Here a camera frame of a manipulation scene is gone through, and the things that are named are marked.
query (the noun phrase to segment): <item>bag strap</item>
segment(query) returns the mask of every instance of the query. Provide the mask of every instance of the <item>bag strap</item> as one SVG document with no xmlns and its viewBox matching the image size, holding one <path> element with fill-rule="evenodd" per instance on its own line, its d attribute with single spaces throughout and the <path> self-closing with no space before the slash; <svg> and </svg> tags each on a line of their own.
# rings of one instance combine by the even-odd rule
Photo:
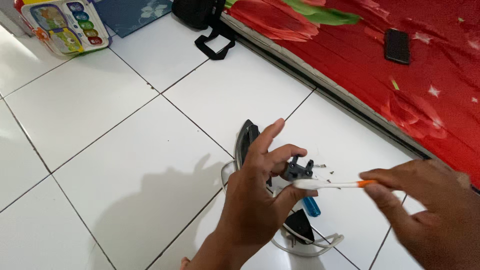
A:
<svg viewBox="0 0 480 270">
<path fill-rule="evenodd" d="M 228 27 L 224 22 L 220 21 L 220 16 L 225 6 L 225 0 L 217 0 L 215 5 L 215 14 L 208 18 L 208 25 L 211 26 L 212 32 L 208 37 L 201 35 L 195 40 L 195 45 L 201 50 L 208 58 L 212 60 L 223 60 L 228 53 L 228 49 L 235 46 L 235 40 L 237 39 L 235 32 Z M 205 43 L 215 39 L 218 35 L 221 35 L 230 42 L 218 53 L 215 53 Z"/>
</svg>

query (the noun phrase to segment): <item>toy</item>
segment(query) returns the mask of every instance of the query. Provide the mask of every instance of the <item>toy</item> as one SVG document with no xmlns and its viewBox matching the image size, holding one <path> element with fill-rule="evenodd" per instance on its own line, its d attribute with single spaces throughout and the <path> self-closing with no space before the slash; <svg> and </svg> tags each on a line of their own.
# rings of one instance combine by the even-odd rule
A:
<svg viewBox="0 0 480 270">
<path fill-rule="evenodd" d="M 94 51 L 111 43 L 91 0 L 15 0 L 14 6 L 37 38 L 58 55 Z"/>
</svg>

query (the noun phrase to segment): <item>white cable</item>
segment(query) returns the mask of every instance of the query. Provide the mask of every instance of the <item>white cable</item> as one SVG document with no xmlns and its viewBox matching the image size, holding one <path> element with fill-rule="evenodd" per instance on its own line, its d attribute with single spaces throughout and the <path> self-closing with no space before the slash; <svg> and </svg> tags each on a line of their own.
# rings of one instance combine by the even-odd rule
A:
<svg viewBox="0 0 480 270">
<path fill-rule="evenodd" d="M 343 235 L 338 235 L 338 234 L 333 234 L 333 235 L 330 235 L 330 236 L 327 236 L 326 239 L 330 239 L 330 238 L 335 238 L 335 237 L 338 237 L 338 238 L 342 238 L 343 240 Z M 336 246 L 338 243 L 341 242 L 338 241 L 334 244 L 335 242 L 335 239 L 332 241 L 331 245 L 333 245 L 332 247 L 326 247 L 318 252 L 315 252 L 315 253 L 304 253 L 304 252 L 300 252 L 300 251 L 296 251 L 296 250 L 291 250 L 291 249 L 288 249 L 286 247 L 283 247 L 281 246 L 279 243 L 277 243 L 275 241 L 275 239 L 271 239 L 270 240 L 276 247 L 280 248 L 281 250 L 285 251 L 285 252 L 288 252 L 290 254 L 293 254 L 293 255 L 297 255 L 297 256 L 300 256 L 300 257 L 305 257 L 305 258 L 312 258 L 312 257 L 317 257 L 317 256 L 320 256 L 321 254 L 329 251 L 332 247 Z M 313 243 L 313 245 L 316 245 L 317 242 L 322 242 L 324 241 L 324 239 L 321 239 L 321 240 L 315 240 L 315 242 Z"/>
<path fill-rule="evenodd" d="M 225 181 L 223 181 L 223 170 L 226 166 L 233 162 L 235 162 L 235 160 L 230 160 L 229 162 L 225 163 L 225 165 L 223 165 L 222 169 L 220 170 L 220 180 L 222 181 L 222 189 L 225 195 L 227 195 L 227 189 L 225 188 Z"/>
<path fill-rule="evenodd" d="M 225 193 L 225 195 L 227 194 L 227 189 L 225 188 L 225 181 L 223 181 L 223 170 L 225 169 L 225 167 L 227 167 L 230 163 L 233 163 L 233 162 L 235 162 L 235 160 L 231 160 L 231 161 L 225 163 L 225 165 L 223 165 L 223 167 L 222 167 L 222 170 L 220 171 L 220 180 L 222 181 L 222 189 L 223 189 L 223 193 Z M 277 187 L 273 191 L 273 197 L 276 197 L 279 190 L 281 190 L 281 188 Z M 312 257 L 320 256 L 321 254 L 329 251 L 332 247 L 338 245 L 344 239 L 344 236 L 342 234 L 339 235 L 339 234 L 335 233 L 335 234 L 332 234 L 332 235 L 329 235 L 329 236 L 325 237 L 325 239 L 317 239 L 317 240 L 312 242 L 310 239 L 308 239 L 306 237 L 303 237 L 302 235 L 296 233 L 294 230 L 292 230 L 290 227 L 288 227 L 285 223 L 283 224 L 283 226 L 285 227 L 285 229 L 287 229 L 287 231 L 289 233 L 291 233 L 294 236 L 302 239 L 307 244 L 312 244 L 314 246 L 323 248 L 322 250 L 320 250 L 318 252 L 315 252 L 315 253 L 304 253 L 304 252 L 295 251 L 295 250 L 291 250 L 291 249 L 288 249 L 286 247 L 283 247 L 279 243 L 277 243 L 275 241 L 275 239 L 273 239 L 273 238 L 270 240 L 276 247 L 280 248 L 281 250 L 283 250 L 285 252 L 288 252 L 290 254 L 293 254 L 293 255 L 300 256 L 300 257 L 312 258 Z M 333 239 L 332 242 L 329 245 L 319 244 L 319 242 L 323 242 L 323 241 L 326 241 L 328 239 Z"/>
</svg>

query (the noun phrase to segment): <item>smartphone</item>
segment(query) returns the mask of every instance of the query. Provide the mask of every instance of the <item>smartphone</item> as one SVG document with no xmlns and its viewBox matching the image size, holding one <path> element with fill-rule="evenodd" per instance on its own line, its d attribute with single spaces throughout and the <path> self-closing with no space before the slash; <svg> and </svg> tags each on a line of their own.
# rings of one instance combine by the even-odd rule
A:
<svg viewBox="0 0 480 270">
<path fill-rule="evenodd" d="M 396 29 L 388 29 L 385 33 L 385 59 L 400 64 L 410 64 L 408 34 Z"/>
</svg>

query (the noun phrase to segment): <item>mattress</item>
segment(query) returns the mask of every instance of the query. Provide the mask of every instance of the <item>mattress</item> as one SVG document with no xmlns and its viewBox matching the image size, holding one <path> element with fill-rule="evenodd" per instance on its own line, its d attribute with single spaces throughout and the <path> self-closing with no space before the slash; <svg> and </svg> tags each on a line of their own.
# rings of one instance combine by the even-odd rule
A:
<svg viewBox="0 0 480 270">
<path fill-rule="evenodd" d="M 480 1 L 227 0 L 221 20 L 480 187 Z M 384 58 L 408 33 L 410 65 Z"/>
</svg>

